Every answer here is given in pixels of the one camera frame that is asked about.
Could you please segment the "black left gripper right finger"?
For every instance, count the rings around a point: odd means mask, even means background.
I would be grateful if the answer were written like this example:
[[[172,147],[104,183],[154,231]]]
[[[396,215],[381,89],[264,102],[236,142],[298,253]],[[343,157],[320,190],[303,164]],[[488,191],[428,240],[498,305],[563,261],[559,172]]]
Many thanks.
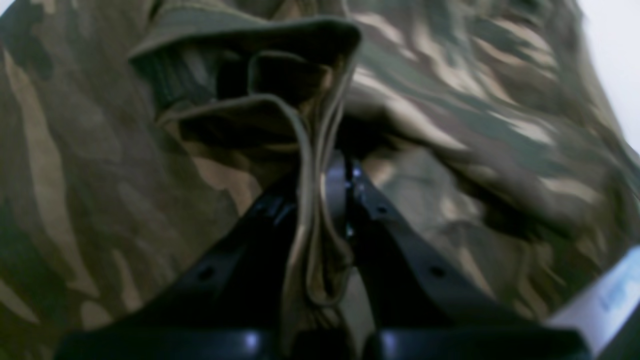
[[[329,158],[327,195],[345,230],[377,330],[364,360],[590,360],[580,334],[518,316],[423,240],[361,164]]]

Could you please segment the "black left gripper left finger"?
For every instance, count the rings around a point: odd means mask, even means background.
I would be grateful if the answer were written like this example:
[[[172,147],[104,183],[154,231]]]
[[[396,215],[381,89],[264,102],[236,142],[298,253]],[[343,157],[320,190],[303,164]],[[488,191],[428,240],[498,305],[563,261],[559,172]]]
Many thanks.
[[[297,178],[291,173],[268,187],[226,237],[140,310],[66,335],[55,359],[281,359],[276,332]]]

